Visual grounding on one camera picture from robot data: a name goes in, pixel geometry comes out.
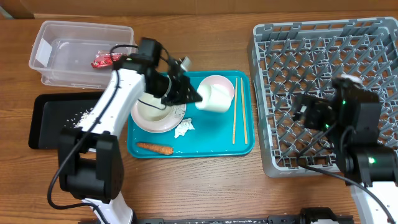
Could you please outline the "foil ball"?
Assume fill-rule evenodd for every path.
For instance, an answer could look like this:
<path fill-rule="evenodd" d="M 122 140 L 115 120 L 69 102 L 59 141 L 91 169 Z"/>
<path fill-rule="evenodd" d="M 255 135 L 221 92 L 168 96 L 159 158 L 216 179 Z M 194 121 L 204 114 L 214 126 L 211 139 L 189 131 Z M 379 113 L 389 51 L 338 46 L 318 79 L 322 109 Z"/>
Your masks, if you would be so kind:
<path fill-rule="evenodd" d="M 174 118 L 183 118 L 186 112 L 186 105 L 175 105 L 173 106 L 173 116 Z"/>

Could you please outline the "white cup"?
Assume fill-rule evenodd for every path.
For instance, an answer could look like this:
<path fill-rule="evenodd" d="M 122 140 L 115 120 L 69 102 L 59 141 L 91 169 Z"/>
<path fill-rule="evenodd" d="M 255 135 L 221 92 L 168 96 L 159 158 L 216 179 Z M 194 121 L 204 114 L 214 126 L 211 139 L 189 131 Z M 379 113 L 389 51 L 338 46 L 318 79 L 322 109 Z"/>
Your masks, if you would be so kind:
<path fill-rule="evenodd" d="M 233 97 L 222 85 L 203 84 L 198 87 L 197 92 L 202 97 L 200 102 L 195 103 L 199 110 L 225 113 L 231 106 Z"/>

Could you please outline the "white tissue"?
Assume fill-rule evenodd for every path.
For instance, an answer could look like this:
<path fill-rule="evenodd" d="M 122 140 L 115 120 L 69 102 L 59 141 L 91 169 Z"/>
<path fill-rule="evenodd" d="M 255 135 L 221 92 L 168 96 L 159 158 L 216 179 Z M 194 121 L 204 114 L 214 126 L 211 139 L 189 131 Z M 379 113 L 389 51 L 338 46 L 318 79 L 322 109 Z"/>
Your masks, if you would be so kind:
<path fill-rule="evenodd" d="M 177 139 L 179 136 L 184 136 L 188 130 L 195 130 L 192 119 L 183 119 L 180 124 L 175 128 L 174 138 Z"/>

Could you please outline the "red snack wrapper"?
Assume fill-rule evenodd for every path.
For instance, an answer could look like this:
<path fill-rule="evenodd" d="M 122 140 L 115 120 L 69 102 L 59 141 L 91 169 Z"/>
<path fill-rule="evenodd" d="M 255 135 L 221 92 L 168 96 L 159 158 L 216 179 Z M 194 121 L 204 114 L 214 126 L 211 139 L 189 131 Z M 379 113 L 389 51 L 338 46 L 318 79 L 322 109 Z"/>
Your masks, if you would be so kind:
<path fill-rule="evenodd" d="M 119 60 L 122 56 L 126 56 L 124 53 L 109 53 L 104 50 L 99 50 L 95 55 L 95 59 L 91 62 L 91 66 L 95 69 L 107 68 L 113 65 L 113 62 Z"/>

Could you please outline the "food scraps and rice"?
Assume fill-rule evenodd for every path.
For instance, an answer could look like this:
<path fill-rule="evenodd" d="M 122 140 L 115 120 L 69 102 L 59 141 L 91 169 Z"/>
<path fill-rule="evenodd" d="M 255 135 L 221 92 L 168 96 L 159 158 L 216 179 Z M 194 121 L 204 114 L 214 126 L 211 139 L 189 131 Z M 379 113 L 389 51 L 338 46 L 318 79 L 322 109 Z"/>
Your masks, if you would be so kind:
<path fill-rule="evenodd" d="M 77 128 L 80 123 L 91 113 L 93 108 L 83 109 L 80 108 L 80 111 L 72 114 L 72 117 L 66 119 L 66 123 L 64 126 L 66 128 Z"/>

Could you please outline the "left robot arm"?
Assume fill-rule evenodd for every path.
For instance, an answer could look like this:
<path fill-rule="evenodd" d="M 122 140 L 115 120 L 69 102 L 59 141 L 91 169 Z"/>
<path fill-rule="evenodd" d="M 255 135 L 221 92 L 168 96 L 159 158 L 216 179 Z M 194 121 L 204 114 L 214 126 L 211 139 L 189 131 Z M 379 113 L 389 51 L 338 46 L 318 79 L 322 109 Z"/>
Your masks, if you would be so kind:
<path fill-rule="evenodd" d="M 91 113 L 75 129 L 62 129 L 58 164 L 47 191 L 51 207 L 66 210 L 88 206 L 100 223 L 133 223 L 121 187 L 124 166 L 119 136 L 131 108 L 144 94 L 163 105 L 185 105 L 202 100 L 185 75 L 191 61 L 162 56 L 165 47 L 143 38 L 136 52 L 111 59 L 109 84 Z"/>

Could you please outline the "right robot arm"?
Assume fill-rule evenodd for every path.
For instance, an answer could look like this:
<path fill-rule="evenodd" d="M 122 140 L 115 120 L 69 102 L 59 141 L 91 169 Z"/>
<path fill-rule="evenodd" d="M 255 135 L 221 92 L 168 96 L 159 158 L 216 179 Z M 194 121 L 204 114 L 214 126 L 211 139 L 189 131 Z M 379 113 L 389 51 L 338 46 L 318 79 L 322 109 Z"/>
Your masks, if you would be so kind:
<path fill-rule="evenodd" d="M 343 180 L 350 187 L 362 223 L 397 223 L 397 154 L 379 143 L 382 105 L 379 96 L 361 88 L 358 77 L 332 79 L 335 94 L 326 100 L 299 94 L 293 119 L 307 129 L 321 131 L 312 141 L 332 143 L 340 174 L 315 168 L 296 158 L 298 166 Z"/>

